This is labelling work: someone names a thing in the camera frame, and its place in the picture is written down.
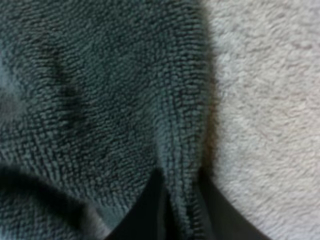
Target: terry cloth texture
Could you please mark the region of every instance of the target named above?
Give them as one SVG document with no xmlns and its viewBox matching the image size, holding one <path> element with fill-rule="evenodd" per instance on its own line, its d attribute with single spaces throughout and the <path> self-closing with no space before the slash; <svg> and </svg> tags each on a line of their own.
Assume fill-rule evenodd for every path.
<svg viewBox="0 0 320 240">
<path fill-rule="evenodd" d="M 203 4 L 215 181 L 272 239 L 320 240 L 320 1 Z"/>
<path fill-rule="evenodd" d="M 0 1 L 1 237 L 78 239 L 81 203 L 114 227 L 156 167 L 192 236 L 205 35 L 195 0 Z"/>
</svg>

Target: beige carpet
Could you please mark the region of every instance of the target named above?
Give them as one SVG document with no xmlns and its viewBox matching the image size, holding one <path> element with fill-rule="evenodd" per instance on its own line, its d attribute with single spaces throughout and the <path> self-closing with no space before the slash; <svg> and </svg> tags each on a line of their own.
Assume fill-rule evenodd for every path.
<svg viewBox="0 0 320 240">
<path fill-rule="evenodd" d="M 320 0 L 202 0 L 216 183 L 274 240 L 320 240 Z"/>
</svg>

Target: plush rug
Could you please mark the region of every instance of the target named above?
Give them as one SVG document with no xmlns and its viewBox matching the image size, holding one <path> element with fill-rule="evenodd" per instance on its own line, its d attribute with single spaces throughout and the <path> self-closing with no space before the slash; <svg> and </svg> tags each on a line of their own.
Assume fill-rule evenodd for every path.
<svg viewBox="0 0 320 240">
<path fill-rule="evenodd" d="M 215 182 L 274 240 L 320 239 L 320 2 L 203 0 Z"/>
</svg>

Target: dark gray towel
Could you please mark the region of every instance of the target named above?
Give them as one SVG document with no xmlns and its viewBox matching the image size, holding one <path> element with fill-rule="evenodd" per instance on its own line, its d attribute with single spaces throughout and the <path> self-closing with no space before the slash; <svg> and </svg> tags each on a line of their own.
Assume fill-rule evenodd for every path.
<svg viewBox="0 0 320 240">
<path fill-rule="evenodd" d="M 0 184 L 2 236 L 79 238 L 39 200 L 45 185 L 115 226 L 156 167 L 193 235 L 209 95 L 201 15 L 196 0 L 0 1 L 0 176 L 32 179 Z"/>
</svg>

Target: gray fleece fabric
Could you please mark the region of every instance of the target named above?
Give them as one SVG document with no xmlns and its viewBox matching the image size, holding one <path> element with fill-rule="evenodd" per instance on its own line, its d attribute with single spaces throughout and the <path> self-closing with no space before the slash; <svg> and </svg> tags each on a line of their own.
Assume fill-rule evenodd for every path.
<svg viewBox="0 0 320 240">
<path fill-rule="evenodd" d="M 209 99 L 195 0 L 0 1 L 0 239 L 116 226 L 161 168 L 182 235 Z"/>
</svg>

